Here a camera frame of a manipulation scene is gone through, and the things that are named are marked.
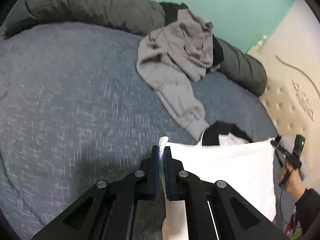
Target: gray sweatshirt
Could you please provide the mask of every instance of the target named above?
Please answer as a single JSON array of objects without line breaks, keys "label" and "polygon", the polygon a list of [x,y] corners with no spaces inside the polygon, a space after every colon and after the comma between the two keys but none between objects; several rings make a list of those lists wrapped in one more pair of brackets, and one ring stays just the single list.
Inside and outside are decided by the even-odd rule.
[{"label": "gray sweatshirt", "polygon": [[152,31],[138,48],[137,72],[171,117],[196,140],[209,125],[189,79],[199,81],[212,66],[212,27],[211,22],[181,9],[176,22]]}]

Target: mattress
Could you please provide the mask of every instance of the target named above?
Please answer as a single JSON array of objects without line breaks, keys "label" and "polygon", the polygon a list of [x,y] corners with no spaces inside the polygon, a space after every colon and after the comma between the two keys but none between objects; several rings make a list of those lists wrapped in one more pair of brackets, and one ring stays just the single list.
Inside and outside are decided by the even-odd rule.
[{"label": "mattress", "polygon": [[[0,42],[0,208],[30,239],[100,179],[122,179],[161,136],[194,144],[136,72],[141,36],[84,23],[38,25]],[[193,83],[206,121],[253,141],[277,135],[253,94],[221,73]],[[280,166],[274,161],[275,193]],[[293,202],[284,193],[288,218]],[[163,192],[139,202],[136,239],[162,239]],[[283,220],[275,218],[277,226]]]}]

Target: sleeve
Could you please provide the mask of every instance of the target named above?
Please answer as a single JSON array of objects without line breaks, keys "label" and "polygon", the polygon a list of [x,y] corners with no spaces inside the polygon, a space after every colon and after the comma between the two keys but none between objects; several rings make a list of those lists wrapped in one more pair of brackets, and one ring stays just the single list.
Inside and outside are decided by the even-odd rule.
[{"label": "sleeve", "polygon": [[320,195],[313,189],[306,189],[296,202],[296,211],[302,232],[306,234],[320,212]]}]

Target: silver bolt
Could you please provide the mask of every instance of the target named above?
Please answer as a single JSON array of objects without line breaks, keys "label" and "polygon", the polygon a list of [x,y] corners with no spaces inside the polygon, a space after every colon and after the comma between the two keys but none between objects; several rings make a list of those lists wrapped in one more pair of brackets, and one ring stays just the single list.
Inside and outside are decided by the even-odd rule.
[{"label": "silver bolt", "polygon": [[107,183],[104,180],[100,180],[97,182],[97,187],[98,188],[103,188],[107,185]]},{"label": "silver bolt", "polygon": [[136,177],[142,177],[144,176],[144,171],[136,171],[134,174],[136,175]]},{"label": "silver bolt", "polygon": [[226,184],[225,181],[219,180],[219,181],[217,182],[217,186],[220,187],[220,188],[224,188],[224,187],[227,186],[227,184]]},{"label": "silver bolt", "polygon": [[185,177],[187,177],[188,175],[189,175],[189,173],[188,173],[187,171],[179,171],[179,176],[180,176],[180,177],[185,178]]}]

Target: green wall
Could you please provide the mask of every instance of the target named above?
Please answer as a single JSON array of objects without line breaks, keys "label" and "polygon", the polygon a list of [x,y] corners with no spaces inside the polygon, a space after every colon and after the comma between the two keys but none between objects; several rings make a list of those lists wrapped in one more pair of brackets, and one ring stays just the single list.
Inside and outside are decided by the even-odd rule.
[{"label": "green wall", "polygon": [[211,20],[213,33],[246,52],[262,35],[270,36],[294,0],[155,0],[186,3]]}]

